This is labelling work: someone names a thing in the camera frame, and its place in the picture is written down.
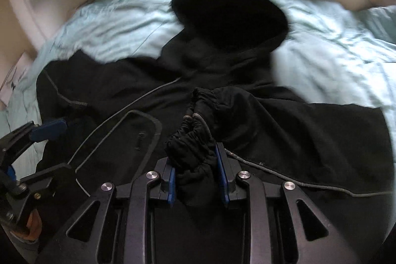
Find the bed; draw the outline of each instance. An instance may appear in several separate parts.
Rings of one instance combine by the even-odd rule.
[[[170,1],[95,0],[79,8],[42,45],[7,110],[0,112],[0,134],[30,120],[41,123],[36,79],[52,60],[66,60],[78,49],[102,63],[159,57],[162,47],[183,29]],[[395,146],[396,5],[358,10],[368,5],[367,0],[271,1],[285,12],[290,25],[286,40],[273,54],[276,83],[311,103],[381,107]],[[35,171],[44,147],[45,142],[34,144],[14,163],[17,177]],[[396,209],[389,229],[395,221]]]

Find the black hood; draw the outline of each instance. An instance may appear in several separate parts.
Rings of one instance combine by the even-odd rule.
[[[268,54],[288,33],[286,16],[269,0],[172,0],[172,9],[189,32],[228,53],[269,42]]]

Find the black fabric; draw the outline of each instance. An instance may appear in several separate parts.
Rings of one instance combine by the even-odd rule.
[[[221,1],[224,0],[211,0],[217,4]],[[165,142],[180,128],[186,108],[190,106],[191,93],[198,87],[213,90],[204,93],[217,98],[218,102],[211,99],[195,100],[196,104],[187,113],[192,115],[193,110],[200,111],[214,137],[222,133],[219,138],[224,140],[226,147],[242,157],[257,163],[273,164],[274,169],[297,174],[299,178],[312,182],[325,180],[341,183],[357,192],[389,189],[393,165],[389,168],[387,165],[392,163],[392,156],[389,135],[380,110],[357,106],[308,105],[288,89],[273,86],[270,53],[286,36],[286,18],[267,0],[233,2],[229,3],[228,8],[237,5],[239,8],[232,15],[213,17],[209,13],[218,14],[214,8],[214,11],[205,14],[205,20],[200,21],[196,20],[194,12],[189,13],[186,4],[201,6],[204,12],[207,0],[174,0],[172,6],[178,17],[183,17],[181,20],[186,28],[163,47],[157,60],[128,58],[100,64],[78,51],[68,61],[49,63],[37,80],[37,99],[42,120],[67,117],[70,126],[59,139],[46,144],[37,170],[69,162],[74,156],[70,163],[78,169],[77,179],[88,193],[93,193],[103,182],[116,185],[130,182],[140,173],[152,170],[156,161],[166,156]],[[203,26],[214,19],[216,23],[213,28],[229,27],[232,25],[230,17],[235,22],[247,22],[251,16],[247,18],[245,13],[254,13],[255,10],[266,21],[261,22],[255,17],[255,22],[268,30],[263,32],[265,37],[262,38],[259,32],[249,34],[261,42],[251,43],[254,47],[244,45],[246,37],[243,34],[246,30],[240,24],[236,23],[237,28],[233,29],[233,33],[240,34],[233,39],[237,44],[235,47],[226,40],[213,38],[212,30]],[[215,89],[230,86],[230,89],[237,87],[250,95],[233,96],[232,93],[228,95],[224,92],[221,94],[224,97],[219,101],[219,90]],[[233,114],[233,107],[239,105],[238,112]],[[200,223],[199,214],[205,211],[192,211],[191,208],[198,209],[199,205],[217,199],[215,192],[207,194],[207,188],[213,186],[214,158],[211,146],[201,147],[202,155],[196,160],[194,158],[197,156],[188,148],[192,140],[190,132],[204,130],[204,126],[200,128],[202,126],[187,118],[184,128],[175,135],[185,142],[179,154],[179,164],[176,163],[179,170],[179,197],[186,201],[189,213],[196,214],[196,223]],[[323,147],[327,148],[332,143],[317,142],[327,140],[329,137],[326,133],[336,132],[337,127],[340,134],[346,133],[345,136],[330,136],[336,143],[331,151],[340,161],[338,166],[330,160],[328,151],[323,151]],[[371,136],[368,138],[363,131],[357,133],[355,130],[359,127],[359,130],[363,128],[371,132]],[[359,139],[365,141],[362,146],[367,147],[367,152],[360,147],[356,147],[356,151],[344,147],[347,138],[352,138],[354,142]],[[203,134],[199,139],[207,138]],[[266,151],[274,151],[278,155],[272,156]],[[321,165],[321,160],[328,164]],[[190,165],[189,172],[185,171],[185,165]],[[374,168],[363,174],[371,166]],[[349,177],[350,170],[351,179],[340,178],[339,174]],[[380,178],[377,171],[383,172]],[[260,170],[252,172],[270,182],[280,181]],[[358,184],[353,178],[367,182]],[[311,195],[314,202],[323,200],[322,191],[312,192]],[[363,250],[362,256],[370,249],[375,251],[374,248],[382,242],[386,231],[391,197],[380,197],[365,199],[365,208],[359,207],[363,205],[361,201],[356,201],[359,198],[349,199],[345,194],[332,195],[321,204],[323,211],[331,212],[334,224],[345,235],[352,236],[359,232],[361,236],[367,237],[368,242],[354,240],[356,249]],[[50,204],[43,205],[39,209],[44,229],[42,240],[50,238],[86,198],[80,187],[73,184],[60,189]],[[356,226],[360,224],[360,230],[349,229],[346,213],[353,214]],[[179,225],[182,229],[184,223],[180,222]],[[208,225],[211,225],[209,230],[217,227],[213,223]]]

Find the triangular cutout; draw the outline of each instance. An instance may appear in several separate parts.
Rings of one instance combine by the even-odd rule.
[[[301,199],[297,200],[297,208],[300,213],[302,226],[307,241],[314,241],[329,235],[328,230],[315,216],[312,210]]]
[[[94,227],[94,222],[96,219],[96,214],[98,213],[100,207],[100,202],[95,201],[90,208],[80,217],[80,219],[74,223],[72,228],[68,230],[66,235],[75,240],[82,242],[88,242],[91,237],[92,228]]]

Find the light blue bedsheet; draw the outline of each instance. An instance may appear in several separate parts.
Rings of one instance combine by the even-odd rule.
[[[171,0],[97,0],[81,8],[48,41],[0,113],[0,135],[40,122],[35,82],[51,60],[76,50],[99,62],[130,56],[159,57],[183,26]],[[287,15],[290,33],[274,52],[276,82],[308,102],[355,103],[383,109],[396,143],[396,6],[353,13],[331,0],[271,0]],[[44,143],[14,164],[18,177],[35,171]]]

